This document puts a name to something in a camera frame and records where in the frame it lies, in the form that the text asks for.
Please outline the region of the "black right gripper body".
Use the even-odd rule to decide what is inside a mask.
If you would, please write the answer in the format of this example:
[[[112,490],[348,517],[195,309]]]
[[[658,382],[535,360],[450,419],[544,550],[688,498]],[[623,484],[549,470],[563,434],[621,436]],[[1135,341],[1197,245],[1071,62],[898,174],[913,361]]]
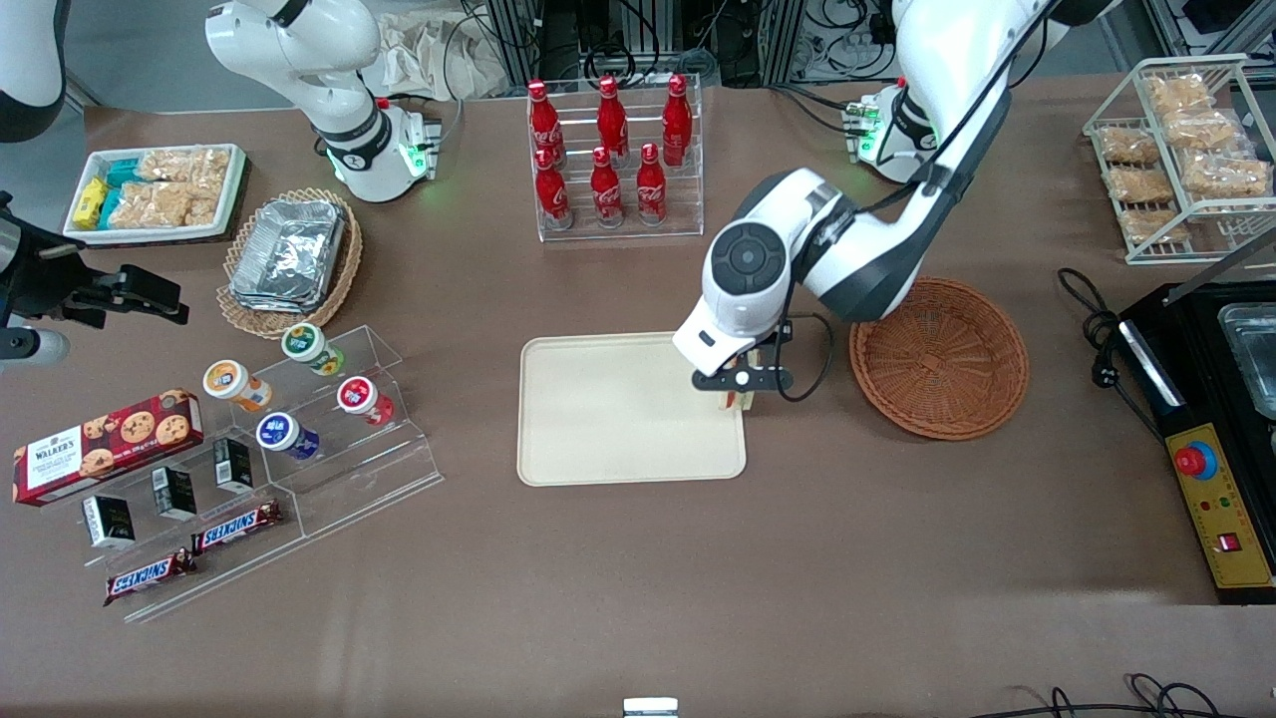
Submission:
[[[85,244],[17,217],[9,193],[1,195],[4,326],[42,318],[88,324],[84,310],[71,305],[80,284],[88,281],[88,268],[80,259]]]

